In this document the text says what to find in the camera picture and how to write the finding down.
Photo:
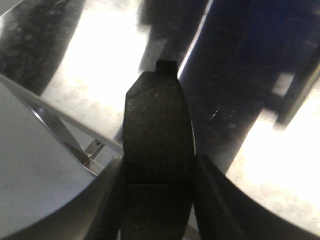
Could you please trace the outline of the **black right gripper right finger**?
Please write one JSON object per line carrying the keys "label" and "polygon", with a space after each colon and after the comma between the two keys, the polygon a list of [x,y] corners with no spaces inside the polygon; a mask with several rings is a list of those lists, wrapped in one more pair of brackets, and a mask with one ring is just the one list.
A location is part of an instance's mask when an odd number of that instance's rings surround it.
{"label": "black right gripper right finger", "polygon": [[194,210],[202,240],[318,240],[237,188],[205,155],[196,157]]}

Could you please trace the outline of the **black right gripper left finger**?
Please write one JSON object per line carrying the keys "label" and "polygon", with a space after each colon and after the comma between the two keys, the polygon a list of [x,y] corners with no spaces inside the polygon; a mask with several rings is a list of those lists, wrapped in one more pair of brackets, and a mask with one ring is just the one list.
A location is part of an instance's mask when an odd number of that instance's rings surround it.
{"label": "black right gripper left finger", "polygon": [[115,240],[125,194],[125,163],[114,157],[74,199],[8,240]]}

